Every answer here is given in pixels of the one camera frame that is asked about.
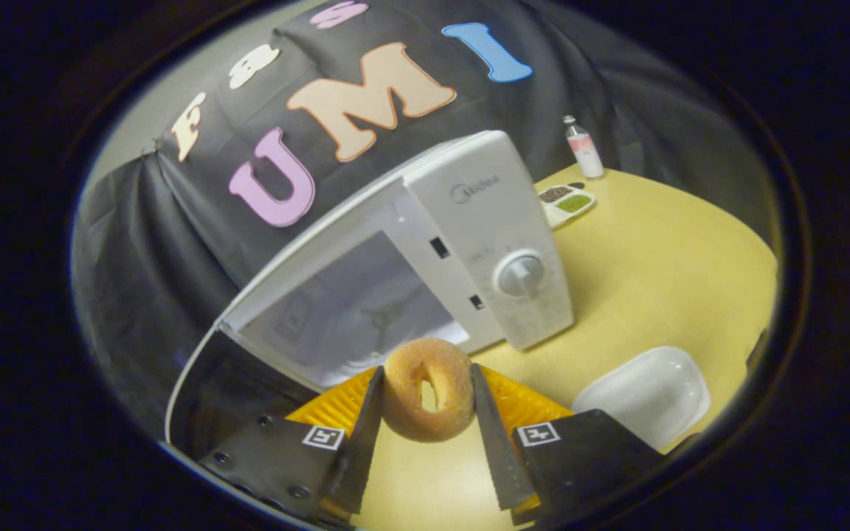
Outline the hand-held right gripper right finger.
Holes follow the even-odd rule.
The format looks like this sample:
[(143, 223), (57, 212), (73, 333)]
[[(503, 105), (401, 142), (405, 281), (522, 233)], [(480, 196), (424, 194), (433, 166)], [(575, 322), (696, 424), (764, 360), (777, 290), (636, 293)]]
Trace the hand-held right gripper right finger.
[(514, 524), (589, 515), (665, 459), (603, 410), (574, 413), (479, 364), (470, 374), (498, 505)]

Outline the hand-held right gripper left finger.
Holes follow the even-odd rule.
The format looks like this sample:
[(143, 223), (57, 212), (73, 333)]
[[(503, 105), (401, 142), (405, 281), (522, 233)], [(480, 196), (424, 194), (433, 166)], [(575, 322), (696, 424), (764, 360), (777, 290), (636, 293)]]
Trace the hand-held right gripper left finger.
[(286, 417), (259, 414), (200, 464), (273, 510), (343, 527), (362, 508), (383, 383), (384, 369), (371, 367)]

